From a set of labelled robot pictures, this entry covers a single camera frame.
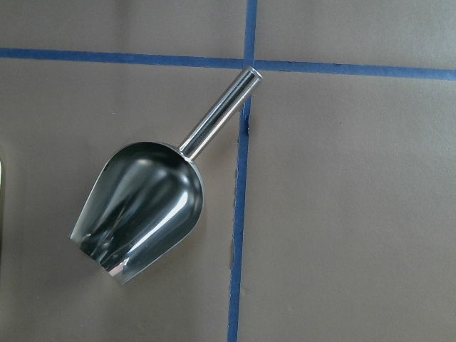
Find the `stainless steel ice scoop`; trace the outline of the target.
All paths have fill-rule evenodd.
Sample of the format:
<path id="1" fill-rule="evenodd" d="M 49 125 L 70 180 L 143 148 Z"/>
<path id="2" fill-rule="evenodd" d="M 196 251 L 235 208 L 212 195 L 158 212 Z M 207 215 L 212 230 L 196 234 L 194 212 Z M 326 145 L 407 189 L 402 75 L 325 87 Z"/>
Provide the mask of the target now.
<path id="1" fill-rule="evenodd" d="M 135 142 L 106 162 L 69 238 L 126 284 L 197 225 L 204 206 L 195 159 L 262 80 L 247 66 L 179 146 Z"/>

